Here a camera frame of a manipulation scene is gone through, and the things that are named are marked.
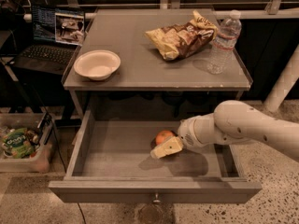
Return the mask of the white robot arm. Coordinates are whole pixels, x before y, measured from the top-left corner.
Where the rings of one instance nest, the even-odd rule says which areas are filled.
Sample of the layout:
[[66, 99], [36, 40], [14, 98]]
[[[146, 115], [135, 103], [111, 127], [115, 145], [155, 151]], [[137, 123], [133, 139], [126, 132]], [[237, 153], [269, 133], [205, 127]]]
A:
[[183, 119], [178, 134], [166, 137], [150, 155], [160, 159], [183, 148], [195, 151], [214, 144], [240, 145], [247, 140], [259, 141], [299, 161], [298, 123], [267, 116], [237, 100], [219, 103], [213, 113]]

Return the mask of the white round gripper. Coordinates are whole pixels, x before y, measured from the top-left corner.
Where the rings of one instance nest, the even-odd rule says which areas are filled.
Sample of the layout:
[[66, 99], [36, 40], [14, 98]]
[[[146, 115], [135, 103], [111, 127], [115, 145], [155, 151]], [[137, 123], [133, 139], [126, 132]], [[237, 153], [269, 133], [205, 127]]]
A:
[[183, 146], [186, 148], [203, 147], [204, 144], [198, 140], [195, 134], [195, 124], [201, 119], [200, 116], [182, 119], [178, 126], [178, 137], [180, 139], [177, 136], [167, 137], [150, 152], [151, 157], [153, 159], [160, 159], [178, 153], [183, 149]]

